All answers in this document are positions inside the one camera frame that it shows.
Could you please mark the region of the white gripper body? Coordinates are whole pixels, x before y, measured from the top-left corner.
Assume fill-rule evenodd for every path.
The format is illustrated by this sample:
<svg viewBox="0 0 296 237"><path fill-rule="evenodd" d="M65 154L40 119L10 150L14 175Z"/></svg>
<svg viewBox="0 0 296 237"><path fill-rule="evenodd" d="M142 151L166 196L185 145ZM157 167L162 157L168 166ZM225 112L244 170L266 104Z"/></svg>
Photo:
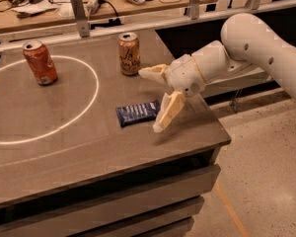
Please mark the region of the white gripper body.
<svg viewBox="0 0 296 237"><path fill-rule="evenodd" d="M174 60L166 72L166 81L174 90L193 97L205 89L205 82L191 55Z"/></svg>

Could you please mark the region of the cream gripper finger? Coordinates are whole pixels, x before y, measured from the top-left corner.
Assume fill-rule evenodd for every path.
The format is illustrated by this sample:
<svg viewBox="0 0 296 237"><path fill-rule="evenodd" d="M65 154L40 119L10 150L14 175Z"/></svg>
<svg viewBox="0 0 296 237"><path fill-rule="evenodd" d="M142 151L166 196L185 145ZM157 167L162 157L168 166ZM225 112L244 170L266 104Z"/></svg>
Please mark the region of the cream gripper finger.
<svg viewBox="0 0 296 237"><path fill-rule="evenodd" d="M155 132L159 133L165 130L172 120L180 113L185 106L185 94L180 91L174 91L171 95L165 93L162 99L160 111L157 114L153 124Z"/></svg>
<svg viewBox="0 0 296 237"><path fill-rule="evenodd" d="M156 81L160 84L166 84L167 64L158 64L151 67L145 67L139 70L139 75L148 80Z"/></svg>

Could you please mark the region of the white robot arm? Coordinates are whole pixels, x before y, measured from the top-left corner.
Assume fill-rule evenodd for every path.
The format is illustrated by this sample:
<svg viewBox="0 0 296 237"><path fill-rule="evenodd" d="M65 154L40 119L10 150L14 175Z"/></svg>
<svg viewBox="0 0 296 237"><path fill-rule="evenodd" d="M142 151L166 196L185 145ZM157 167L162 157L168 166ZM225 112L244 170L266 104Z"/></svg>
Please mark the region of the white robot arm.
<svg viewBox="0 0 296 237"><path fill-rule="evenodd" d="M185 101L211 82L243 73L250 66L264 70L296 101L296 47L279 37L253 14L231 16L215 40L171 64L139 70L145 79L174 89L162 99L153 129L165 130L185 106Z"/></svg>

